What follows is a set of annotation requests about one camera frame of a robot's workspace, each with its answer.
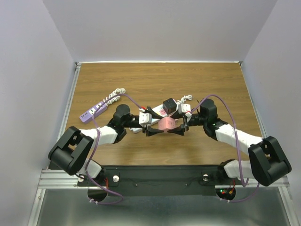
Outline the pink cube socket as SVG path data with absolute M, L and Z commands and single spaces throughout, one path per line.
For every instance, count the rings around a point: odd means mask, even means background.
M 169 131 L 176 128 L 176 120 L 171 117 L 164 117 L 158 122 L 158 129 Z

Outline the black cube socket adapter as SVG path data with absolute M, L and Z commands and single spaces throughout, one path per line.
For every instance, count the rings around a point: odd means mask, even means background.
M 169 98 L 163 101 L 162 104 L 163 110 L 166 112 L 167 115 L 172 114 L 177 109 L 177 103 L 173 98 Z

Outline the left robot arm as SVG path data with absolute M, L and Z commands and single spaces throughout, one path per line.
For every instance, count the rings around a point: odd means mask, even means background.
M 140 127 L 146 130 L 147 135 L 160 133 L 160 130 L 153 130 L 152 119 L 162 119 L 152 108 L 140 108 L 139 115 L 130 113 L 126 104 L 118 105 L 113 118 L 103 127 L 95 129 L 78 129 L 69 127 L 48 154 L 48 159 L 65 171 L 68 175 L 87 175 L 90 160 L 88 153 L 93 147 L 100 145 L 116 144 L 127 134 L 126 128 Z

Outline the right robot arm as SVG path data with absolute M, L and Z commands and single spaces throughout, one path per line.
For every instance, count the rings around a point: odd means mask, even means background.
M 233 178 L 244 178 L 269 186 L 292 171 L 275 137 L 258 137 L 236 129 L 218 117 L 217 107 L 211 99 L 202 100 L 196 113 L 187 104 L 164 107 L 164 110 L 171 118 L 183 119 L 183 124 L 170 133 L 184 135 L 189 127 L 202 126 L 208 137 L 236 148 L 237 160 L 222 163 L 223 168 L 216 172 L 216 178 L 222 184 Z

